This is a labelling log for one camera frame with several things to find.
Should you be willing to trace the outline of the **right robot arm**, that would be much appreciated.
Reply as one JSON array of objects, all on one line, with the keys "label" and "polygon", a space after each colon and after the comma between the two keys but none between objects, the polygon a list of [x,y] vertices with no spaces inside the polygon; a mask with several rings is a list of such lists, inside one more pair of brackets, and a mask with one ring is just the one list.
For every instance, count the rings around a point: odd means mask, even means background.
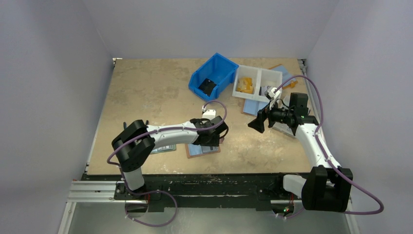
[{"label": "right robot arm", "polygon": [[307,178],[300,175],[283,175],[282,180],[274,184],[274,194],[286,198],[291,193],[300,197],[304,209],[313,211],[344,212],[350,197],[350,180],[353,174],[350,169],[341,165],[329,154],[325,142],[317,138],[319,122],[309,114],[306,106],[308,95],[291,93],[289,106],[278,107],[278,93],[267,91],[265,96],[269,103],[257,112],[257,117],[248,126],[263,133],[264,122],[268,126],[275,123],[287,125],[293,135],[300,141],[312,169]]}]

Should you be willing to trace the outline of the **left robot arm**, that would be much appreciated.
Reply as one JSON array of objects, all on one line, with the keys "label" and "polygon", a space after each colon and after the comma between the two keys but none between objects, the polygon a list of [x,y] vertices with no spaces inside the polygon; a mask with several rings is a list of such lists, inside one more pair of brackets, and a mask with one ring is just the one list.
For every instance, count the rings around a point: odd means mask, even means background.
[{"label": "left robot arm", "polygon": [[146,125],[136,120],[112,140],[112,148],[128,184],[126,193],[132,199],[145,194],[141,167],[154,149],[168,145],[193,144],[218,147],[229,127],[221,116],[212,120],[193,118],[181,124],[168,126]]}]

